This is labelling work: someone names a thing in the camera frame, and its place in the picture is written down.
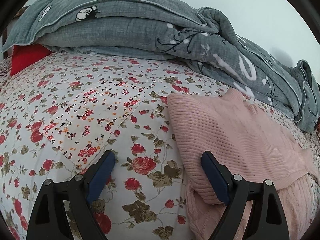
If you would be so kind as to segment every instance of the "cartoon animal print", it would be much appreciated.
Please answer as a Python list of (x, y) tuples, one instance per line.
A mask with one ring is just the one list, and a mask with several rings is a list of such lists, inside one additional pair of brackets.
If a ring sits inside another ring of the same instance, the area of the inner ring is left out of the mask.
[(91, 6), (89, 8), (82, 9), (78, 14), (76, 21), (82, 21), (82, 20), (88, 20), (88, 19), (94, 19), (96, 17), (97, 13), (100, 13), (97, 11), (97, 6)]
[(39, 22), (41, 22), (42, 18), (48, 13), (50, 9), (51, 9), (51, 6), (44, 9), (44, 11), (42, 12), (42, 15), (40, 16)]

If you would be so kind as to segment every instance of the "red pillow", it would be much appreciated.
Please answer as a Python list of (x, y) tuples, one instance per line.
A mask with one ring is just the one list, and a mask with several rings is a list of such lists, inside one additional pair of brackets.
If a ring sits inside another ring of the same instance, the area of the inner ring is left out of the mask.
[(40, 44), (28, 46), (13, 46), (12, 67), (10, 76), (19, 73), (21, 70), (30, 66), (42, 58), (50, 55), (52, 52)]

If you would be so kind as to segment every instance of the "gray blanket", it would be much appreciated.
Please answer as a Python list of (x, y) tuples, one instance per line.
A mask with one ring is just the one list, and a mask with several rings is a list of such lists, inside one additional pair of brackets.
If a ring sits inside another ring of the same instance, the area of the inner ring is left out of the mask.
[(280, 110), (312, 132), (320, 92), (305, 60), (288, 68), (237, 36), (220, 11), (179, 0), (39, 0), (28, 8), (3, 46), (40, 43), (147, 59), (180, 57), (189, 67)]

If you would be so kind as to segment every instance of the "white floral fabric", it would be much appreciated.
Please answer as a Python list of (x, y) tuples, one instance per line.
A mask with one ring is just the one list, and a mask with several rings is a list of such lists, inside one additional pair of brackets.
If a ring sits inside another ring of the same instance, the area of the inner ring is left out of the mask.
[[(92, 205), (107, 238), (194, 240), (167, 95), (222, 97), (227, 89), (178, 61), (67, 53), (52, 54), (8, 78), (0, 91), (0, 211), (10, 231), (16, 239), (26, 238), (45, 179), (70, 180), (111, 150), (115, 168)], [(318, 162), (318, 148), (291, 120), (248, 96), (244, 100), (286, 126)], [(312, 183), (315, 215), (320, 190), (313, 178)]]

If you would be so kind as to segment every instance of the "floral bed sheet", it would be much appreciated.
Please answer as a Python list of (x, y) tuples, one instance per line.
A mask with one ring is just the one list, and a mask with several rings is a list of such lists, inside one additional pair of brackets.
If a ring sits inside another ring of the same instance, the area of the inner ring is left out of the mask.
[[(0, 91), (0, 211), (10, 231), (26, 238), (45, 179), (69, 180), (111, 150), (115, 168), (92, 205), (108, 239), (195, 240), (167, 95), (223, 97), (227, 89), (178, 61), (67, 53), (7, 77)], [(319, 167), (319, 147), (291, 120), (254, 98), (244, 100), (259, 104), (301, 147), (310, 147)], [(312, 177), (310, 183), (315, 215), (320, 190)], [(80, 239), (68, 202), (65, 207)]]

